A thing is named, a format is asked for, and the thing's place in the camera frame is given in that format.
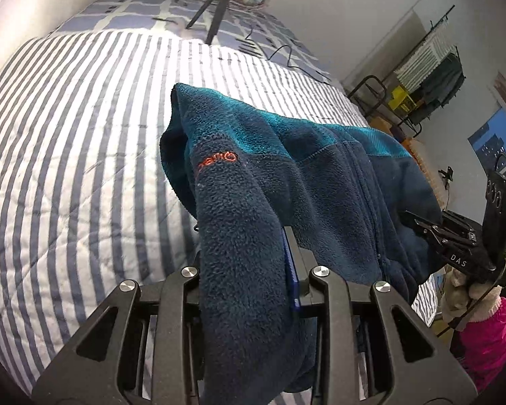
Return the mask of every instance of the tripod leg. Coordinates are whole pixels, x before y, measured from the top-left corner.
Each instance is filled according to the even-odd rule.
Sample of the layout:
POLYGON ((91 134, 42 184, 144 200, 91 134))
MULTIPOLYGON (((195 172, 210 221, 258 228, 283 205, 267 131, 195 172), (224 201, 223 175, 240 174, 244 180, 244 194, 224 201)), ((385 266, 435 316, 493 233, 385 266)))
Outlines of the tripod leg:
POLYGON ((193 24, 197 22, 197 20, 200 18, 200 16, 204 13, 204 11, 212 4, 212 1, 214 0, 206 0, 204 4, 201 6, 201 8, 197 11, 195 16, 191 18, 191 21, 186 26, 186 29, 190 29, 193 27, 193 24))
POLYGON ((230 0, 220 0, 218 3, 216 12, 214 13, 214 18, 212 19, 212 24, 210 25, 210 30, 208 31, 208 36, 204 42, 205 44, 208 44, 209 46, 212 45, 212 41, 219 31, 221 21, 223 21, 229 2, 230 0))

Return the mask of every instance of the person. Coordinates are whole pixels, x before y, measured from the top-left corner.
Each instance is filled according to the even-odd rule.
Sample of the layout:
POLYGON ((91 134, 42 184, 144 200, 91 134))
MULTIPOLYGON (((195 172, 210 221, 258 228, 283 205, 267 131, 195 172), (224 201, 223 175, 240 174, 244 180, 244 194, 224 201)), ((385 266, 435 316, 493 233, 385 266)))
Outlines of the person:
MULTIPOLYGON (((456 269, 446 274, 441 309, 447 323, 462 316, 471 300, 479 300, 491 288, 491 283, 470 286, 467 283, 467 276, 456 269)), ((500 286, 493 288, 459 330, 463 352, 460 363, 478 392, 483 391, 506 364, 506 298, 501 297, 501 289, 500 286)))

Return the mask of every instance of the fleece jacket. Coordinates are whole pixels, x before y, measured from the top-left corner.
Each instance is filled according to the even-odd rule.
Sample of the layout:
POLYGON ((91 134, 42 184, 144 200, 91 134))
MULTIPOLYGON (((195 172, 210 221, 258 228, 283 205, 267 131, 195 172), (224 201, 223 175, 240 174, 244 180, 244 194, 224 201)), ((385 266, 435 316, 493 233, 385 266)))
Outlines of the fleece jacket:
POLYGON ((292 310, 281 227, 344 279, 386 280, 412 302, 442 262, 398 213, 440 222, 432 189, 375 129, 282 117, 182 83, 171 102, 160 151, 200 231, 203 404, 266 405, 305 390, 316 323, 292 310))

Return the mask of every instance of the silver screw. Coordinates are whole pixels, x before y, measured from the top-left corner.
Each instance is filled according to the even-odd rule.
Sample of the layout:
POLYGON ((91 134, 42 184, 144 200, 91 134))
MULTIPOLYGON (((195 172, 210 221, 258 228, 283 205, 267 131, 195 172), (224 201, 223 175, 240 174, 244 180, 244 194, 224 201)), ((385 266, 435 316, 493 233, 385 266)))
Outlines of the silver screw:
POLYGON ((375 283, 375 289, 378 292, 390 292, 390 289, 392 289, 392 287, 390 286, 390 284, 388 282, 380 281, 380 282, 375 283))
POLYGON ((330 273, 330 270, 325 266, 316 266, 313 268, 313 274, 317 277, 326 277, 330 273))
POLYGON ((197 273, 197 268, 194 266, 186 266, 184 269, 182 269, 182 275, 186 278, 195 277, 197 273))
POLYGON ((135 282, 133 280, 124 280, 120 283, 120 291, 129 292, 135 289, 135 282))

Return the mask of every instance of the orange embroidered logo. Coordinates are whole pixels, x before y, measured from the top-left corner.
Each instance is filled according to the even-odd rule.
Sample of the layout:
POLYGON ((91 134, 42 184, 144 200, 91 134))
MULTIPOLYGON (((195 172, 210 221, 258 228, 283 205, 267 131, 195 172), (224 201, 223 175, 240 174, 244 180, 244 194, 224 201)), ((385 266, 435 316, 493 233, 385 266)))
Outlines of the orange embroidered logo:
POLYGON ((200 162, 197 166, 197 175, 200 173, 201 170, 203 170, 206 166, 210 166, 217 161, 228 161, 230 163, 234 163, 236 160, 238 160, 238 155, 236 155, 234 152, 218 152, 214 155, 211 155, 210 157, 206 157, 203 162, 200 162))

